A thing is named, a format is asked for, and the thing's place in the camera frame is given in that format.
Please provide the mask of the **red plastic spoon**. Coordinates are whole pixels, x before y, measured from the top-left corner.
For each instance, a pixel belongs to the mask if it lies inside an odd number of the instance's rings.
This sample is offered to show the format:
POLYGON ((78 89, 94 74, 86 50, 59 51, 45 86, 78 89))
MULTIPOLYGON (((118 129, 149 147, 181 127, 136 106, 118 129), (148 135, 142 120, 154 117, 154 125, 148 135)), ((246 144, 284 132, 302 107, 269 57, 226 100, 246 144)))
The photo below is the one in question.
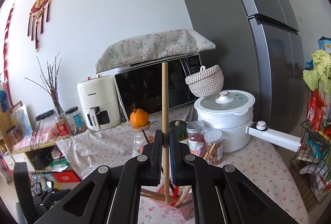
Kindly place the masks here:
POLYGON ((174 187, 174 189, 172 190, 171 201, 169 204, 170 206, 175 206, 179 197, 178 191, 179 191, 179 187, 174 187))

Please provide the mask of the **grey refrigerator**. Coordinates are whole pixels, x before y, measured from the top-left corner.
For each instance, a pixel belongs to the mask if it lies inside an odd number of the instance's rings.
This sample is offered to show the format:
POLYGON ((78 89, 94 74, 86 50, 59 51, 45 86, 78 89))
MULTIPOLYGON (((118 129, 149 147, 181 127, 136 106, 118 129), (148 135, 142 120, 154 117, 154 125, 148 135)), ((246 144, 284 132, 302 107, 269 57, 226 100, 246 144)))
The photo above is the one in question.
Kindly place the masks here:
POLYGON ((192 27, 215 44, 201 52, 218 65, 224 89, 254 95, 254 120, 289 133, 302 113, 304 57, 289 0, 184 0, 192 27))

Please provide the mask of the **jar of red snacks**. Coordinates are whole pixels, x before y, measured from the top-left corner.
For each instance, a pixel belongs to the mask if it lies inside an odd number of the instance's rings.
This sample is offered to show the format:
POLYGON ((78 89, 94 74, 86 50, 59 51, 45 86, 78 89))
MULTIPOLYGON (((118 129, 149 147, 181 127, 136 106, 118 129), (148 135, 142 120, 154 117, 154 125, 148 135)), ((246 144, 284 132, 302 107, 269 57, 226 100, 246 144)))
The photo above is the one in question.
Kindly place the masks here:
POLYGON ((203 122, 195 120, 188 123, 186 125, 186 132, 190 152, 196 156, 203 157, 205 155, 205 127, 203 122))

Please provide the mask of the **red label glass jar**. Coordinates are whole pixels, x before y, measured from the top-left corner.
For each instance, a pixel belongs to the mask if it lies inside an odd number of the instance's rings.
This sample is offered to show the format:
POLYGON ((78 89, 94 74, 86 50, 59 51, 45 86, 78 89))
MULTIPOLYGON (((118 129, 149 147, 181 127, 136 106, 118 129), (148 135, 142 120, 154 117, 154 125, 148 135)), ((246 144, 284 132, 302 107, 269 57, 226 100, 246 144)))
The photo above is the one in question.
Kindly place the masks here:
POLYGON ((65 113, 55 116, 55 127, 61 138, 68 138, 71 136, 71 130, 67 122, 65 113))

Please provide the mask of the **wooden chopstick pair end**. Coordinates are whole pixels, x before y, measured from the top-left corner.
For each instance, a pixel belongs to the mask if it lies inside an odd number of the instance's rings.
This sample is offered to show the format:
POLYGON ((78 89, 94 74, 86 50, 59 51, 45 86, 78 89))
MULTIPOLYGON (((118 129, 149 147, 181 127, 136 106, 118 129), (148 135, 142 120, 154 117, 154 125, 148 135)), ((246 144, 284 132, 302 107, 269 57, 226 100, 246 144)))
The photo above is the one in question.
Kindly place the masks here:
POLYGON ((215 145, 216 145, 216 143, 213 143, 213 145, 211 146, 210 150, 205 154, 205 156, 204 156, 204 160, 205 160, 205 161, 207 161, 207 160, 209 159, 209 157, 210 157, 212 151, 213 151, 214 148, 215 148, 215 145))

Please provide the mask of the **floral cloth cover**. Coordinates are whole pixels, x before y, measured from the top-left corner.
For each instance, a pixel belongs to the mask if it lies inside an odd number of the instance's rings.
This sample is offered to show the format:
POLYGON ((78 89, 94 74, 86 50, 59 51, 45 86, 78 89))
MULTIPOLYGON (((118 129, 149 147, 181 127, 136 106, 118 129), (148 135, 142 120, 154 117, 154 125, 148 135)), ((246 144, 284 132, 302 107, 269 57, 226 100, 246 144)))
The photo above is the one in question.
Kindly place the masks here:
POLYGON ((215 49, 215 44, 192 29, 144 34, 113 43, 98 59, 96 73, 162 58, 215 49))

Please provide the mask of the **black microwave oven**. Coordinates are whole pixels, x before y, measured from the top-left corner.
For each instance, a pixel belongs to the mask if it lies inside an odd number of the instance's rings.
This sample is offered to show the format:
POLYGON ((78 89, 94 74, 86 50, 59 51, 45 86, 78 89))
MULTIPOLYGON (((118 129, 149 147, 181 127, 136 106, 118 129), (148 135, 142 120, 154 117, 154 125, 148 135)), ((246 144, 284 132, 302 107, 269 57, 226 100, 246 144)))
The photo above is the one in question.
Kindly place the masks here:
MULTIPOLYGON (((168 101, 174 108, 197 99, 185 83, 185 78, 199 72, 201 67, 198 53, 175 56, 168 63, 168 101)), ((121 108, 126 120, 133 109, 142 109, 148 114, 162 110, 162 62, 154 60, 136 64, 115 75, 121 108)))

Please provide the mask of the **woven white basket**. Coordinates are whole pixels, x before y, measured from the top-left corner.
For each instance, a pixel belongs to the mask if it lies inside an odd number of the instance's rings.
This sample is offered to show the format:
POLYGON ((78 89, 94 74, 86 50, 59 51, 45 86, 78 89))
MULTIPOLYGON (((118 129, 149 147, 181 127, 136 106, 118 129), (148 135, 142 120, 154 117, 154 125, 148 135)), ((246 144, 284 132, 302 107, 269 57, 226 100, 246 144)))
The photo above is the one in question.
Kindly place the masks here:
POLYGON ((197 98, 218 94, 223 89, 224 76, 221 68, 200 67, 200 71, 185 78, 185 83, 197 98))

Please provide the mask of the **wooden chopstick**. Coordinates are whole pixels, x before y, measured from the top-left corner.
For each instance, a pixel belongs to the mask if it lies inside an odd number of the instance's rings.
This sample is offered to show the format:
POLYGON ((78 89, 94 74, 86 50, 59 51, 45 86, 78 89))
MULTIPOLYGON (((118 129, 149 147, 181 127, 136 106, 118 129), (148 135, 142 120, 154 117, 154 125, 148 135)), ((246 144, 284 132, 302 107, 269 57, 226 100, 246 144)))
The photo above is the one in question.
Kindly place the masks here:
POLYGON ((170 204, 170 179, 169 179, 169 101, 168 101, 168 63, 162 63, 162 134, 163 134, 163 175, 164 194, 167 204, 170 204))
POLYGON ((141 196, 156 200, 166 200, 165 195, 147 189, 141 189, 141 196))
POLYGON ((179 206, 184 202, 184 200, 186 199, 186 196, 188 195, 190 190, 191 190, 191 186, 187 186, 186 189, 183 191, 182 196, 176 202, 175 206, 179 206))

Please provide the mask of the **dried branches in vase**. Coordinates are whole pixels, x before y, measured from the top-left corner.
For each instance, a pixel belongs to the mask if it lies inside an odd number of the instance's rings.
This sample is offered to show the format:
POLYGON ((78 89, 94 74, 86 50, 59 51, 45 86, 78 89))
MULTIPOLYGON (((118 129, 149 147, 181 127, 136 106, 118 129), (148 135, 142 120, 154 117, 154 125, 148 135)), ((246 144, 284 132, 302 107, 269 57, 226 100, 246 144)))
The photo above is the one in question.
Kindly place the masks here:
POLYGON ((54 106, 54 111, 56 115, 60 115, 64 113, 61 104, 59 102, 59 95, 58 95, 58 74, 59 69, 61 66, 62 59, 59 58, 60 52, 57 53, 57 55, 54 57, 53 62, 47 61, 47 69, 46 71, 43 70, 41 62, 39 57, 36 57, 38 61, 38 66, 40 70, 40 79, 42 81, 42 84, 37 83, 36 81, 29 79, 25 77, 26 80, 38 85, 41 87, 44 91, 47 92, 47 94, 51 97, 52 103, 54 106))

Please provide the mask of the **blue label glass jar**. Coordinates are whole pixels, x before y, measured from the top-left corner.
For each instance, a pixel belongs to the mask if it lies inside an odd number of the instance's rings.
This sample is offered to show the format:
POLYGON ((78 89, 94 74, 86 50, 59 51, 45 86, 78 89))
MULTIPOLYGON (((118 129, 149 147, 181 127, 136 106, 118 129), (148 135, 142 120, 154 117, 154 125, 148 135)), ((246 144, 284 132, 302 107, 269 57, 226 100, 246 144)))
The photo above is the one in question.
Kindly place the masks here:
POLYGON ((65 114, 71 133, 73 135, 77 135, 86 131, 87 126, 85 120, 77 106, 67 109, 65 114))

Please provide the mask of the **pink perforated utensil basket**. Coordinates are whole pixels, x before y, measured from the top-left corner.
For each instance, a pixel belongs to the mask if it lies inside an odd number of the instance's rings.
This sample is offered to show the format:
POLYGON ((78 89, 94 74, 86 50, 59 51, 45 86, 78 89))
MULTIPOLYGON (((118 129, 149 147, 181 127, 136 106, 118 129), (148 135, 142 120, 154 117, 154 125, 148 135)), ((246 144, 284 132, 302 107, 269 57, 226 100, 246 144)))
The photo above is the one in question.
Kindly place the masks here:
POLYGON ((154 198, 150 200, 153 201, 157 205, 157 208, 166 216, 173 217, 180 221, 187 221, 194 216, 194 204, 191 192, 187 194, 184 202, 177 207, 166 204, 163 200, 154 198))

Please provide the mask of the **orange pumpkin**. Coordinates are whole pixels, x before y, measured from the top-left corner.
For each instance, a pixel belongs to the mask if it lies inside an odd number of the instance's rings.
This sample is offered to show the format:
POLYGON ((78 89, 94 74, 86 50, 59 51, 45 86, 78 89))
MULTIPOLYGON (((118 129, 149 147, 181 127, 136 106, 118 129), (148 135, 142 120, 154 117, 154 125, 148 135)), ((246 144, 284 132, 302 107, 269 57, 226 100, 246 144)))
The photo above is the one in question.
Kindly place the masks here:
POLYGON ((133 106, 133 110, 130 114, 130 123, 133 127, 143 127, 149 121, 149 114, 142 109, 133 106))

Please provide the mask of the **red chinese knot ornament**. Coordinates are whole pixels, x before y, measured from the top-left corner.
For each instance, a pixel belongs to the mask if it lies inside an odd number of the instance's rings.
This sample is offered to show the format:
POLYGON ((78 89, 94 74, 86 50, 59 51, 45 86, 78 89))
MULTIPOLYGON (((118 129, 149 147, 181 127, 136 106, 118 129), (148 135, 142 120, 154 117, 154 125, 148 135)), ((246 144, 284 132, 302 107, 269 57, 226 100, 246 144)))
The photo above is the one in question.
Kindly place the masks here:
POLYGON ((44 24, 50 20, 49 10, 52 0, 36 0, 30 9, 27 36, 39 51, 39 36, 44 33, 44 24))

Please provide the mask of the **jar of dried fruit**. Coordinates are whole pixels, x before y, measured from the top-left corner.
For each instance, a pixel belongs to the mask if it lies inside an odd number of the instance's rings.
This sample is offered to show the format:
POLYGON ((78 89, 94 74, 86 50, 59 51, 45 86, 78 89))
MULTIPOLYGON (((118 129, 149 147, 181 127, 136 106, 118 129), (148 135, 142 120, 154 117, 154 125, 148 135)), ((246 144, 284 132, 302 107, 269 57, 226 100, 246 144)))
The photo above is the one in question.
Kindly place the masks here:
POLYGON ((204 135, 205 150, 208 152, 207 162, 219 165, 223 158, 223 135, 219 129, 207 128, 204 135))

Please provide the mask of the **glass jar with tangerines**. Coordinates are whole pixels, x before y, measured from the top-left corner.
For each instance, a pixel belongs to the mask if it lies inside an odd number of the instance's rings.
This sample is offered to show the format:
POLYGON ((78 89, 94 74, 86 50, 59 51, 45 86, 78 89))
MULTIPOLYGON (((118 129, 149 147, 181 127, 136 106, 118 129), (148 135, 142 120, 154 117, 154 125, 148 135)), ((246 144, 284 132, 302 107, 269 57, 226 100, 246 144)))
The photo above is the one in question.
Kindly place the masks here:
POLYGON ((146 144, 154 142, 155 128, 150 124, 144 127, 132 127, 133 130, 133 149, 132 156, 137 156, 142 153, 146 144))

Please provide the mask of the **white electric pot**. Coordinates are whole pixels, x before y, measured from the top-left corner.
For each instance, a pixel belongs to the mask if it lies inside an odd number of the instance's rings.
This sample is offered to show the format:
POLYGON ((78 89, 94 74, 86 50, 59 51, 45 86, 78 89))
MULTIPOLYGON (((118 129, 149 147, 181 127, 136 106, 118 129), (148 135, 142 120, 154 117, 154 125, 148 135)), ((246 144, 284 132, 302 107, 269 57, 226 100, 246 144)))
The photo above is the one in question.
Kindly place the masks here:
POLYGON ((228 90, 198 98, 194 108, 198 120, 207 128, 222 132, 225 153, 245 147, 252 136, 298 152, 301 138, 270 129, 265 121, 253 121, 254 103, 255 98, 251 93, 228 90))

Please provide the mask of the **dark green squash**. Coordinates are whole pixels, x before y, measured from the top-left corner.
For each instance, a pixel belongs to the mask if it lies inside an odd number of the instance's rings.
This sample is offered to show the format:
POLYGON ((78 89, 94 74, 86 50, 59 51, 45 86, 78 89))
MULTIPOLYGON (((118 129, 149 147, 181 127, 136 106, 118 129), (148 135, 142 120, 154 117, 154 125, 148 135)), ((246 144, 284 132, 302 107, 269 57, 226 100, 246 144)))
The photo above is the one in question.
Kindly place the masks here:
POLYGON ((187 123, 182 120, 173 120, 169 122, 169 132, 177 136, 178 142, 188 142, 186 125, 187 123))

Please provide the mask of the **white air fryer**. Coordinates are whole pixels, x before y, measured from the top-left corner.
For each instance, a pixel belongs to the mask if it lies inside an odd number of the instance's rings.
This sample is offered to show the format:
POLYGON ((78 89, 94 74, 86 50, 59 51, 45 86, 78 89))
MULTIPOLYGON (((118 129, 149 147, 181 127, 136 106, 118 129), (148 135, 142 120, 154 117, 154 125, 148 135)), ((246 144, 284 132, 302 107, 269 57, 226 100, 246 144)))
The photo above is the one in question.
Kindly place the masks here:
POLYGON ((81 108, 92 131, 113 128, 121 122, 118 96, 112 75, 88 77, 77 84, 81 108))

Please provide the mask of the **cherry print tablecloth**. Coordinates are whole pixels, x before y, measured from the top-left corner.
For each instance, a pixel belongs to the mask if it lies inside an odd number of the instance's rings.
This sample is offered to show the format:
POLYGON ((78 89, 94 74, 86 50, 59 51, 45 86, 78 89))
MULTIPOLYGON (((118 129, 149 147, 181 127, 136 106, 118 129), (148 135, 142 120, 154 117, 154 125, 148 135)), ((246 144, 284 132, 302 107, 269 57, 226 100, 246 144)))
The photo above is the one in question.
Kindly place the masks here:
MULTIPOLYGON (((151 126, 161 128, 161 114, 150 116, 151 126)), ((117 167, 132 158, 133 130, 129 123, 98 132, 87 130, 59 139, 57 146, 74 171, 85 179, 100 165, 117 167)), ((309 216, 297 185, 275 147, 251 137, 242 149, 224 153, 222 165, 231 164, 245 174, 298 223, 309 223, 309 216)))

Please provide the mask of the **napa cabbage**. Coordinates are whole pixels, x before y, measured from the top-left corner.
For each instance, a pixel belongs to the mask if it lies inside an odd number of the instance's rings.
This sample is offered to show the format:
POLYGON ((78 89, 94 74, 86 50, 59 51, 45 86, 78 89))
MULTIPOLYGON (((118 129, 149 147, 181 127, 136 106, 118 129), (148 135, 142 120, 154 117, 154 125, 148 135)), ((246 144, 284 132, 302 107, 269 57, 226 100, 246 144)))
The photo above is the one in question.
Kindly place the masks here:
POLYGON ((330 93, 330 53, 317 50, 312 54, 313 69, 303 71, 303 80, 311 91, 330 93))

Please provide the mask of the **red plastic bag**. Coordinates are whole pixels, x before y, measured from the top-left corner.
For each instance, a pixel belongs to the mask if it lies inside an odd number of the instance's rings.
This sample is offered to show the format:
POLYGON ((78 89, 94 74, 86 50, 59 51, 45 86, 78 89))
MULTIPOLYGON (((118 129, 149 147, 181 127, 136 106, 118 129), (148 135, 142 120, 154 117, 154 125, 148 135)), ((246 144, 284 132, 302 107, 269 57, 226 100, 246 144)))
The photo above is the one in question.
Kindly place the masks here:
POLYGON ((318 90, 311 92, 307 106, 307 120, 315 131, 319 131, 323 121, 325 107, 324 100, 319 96, 318 90))

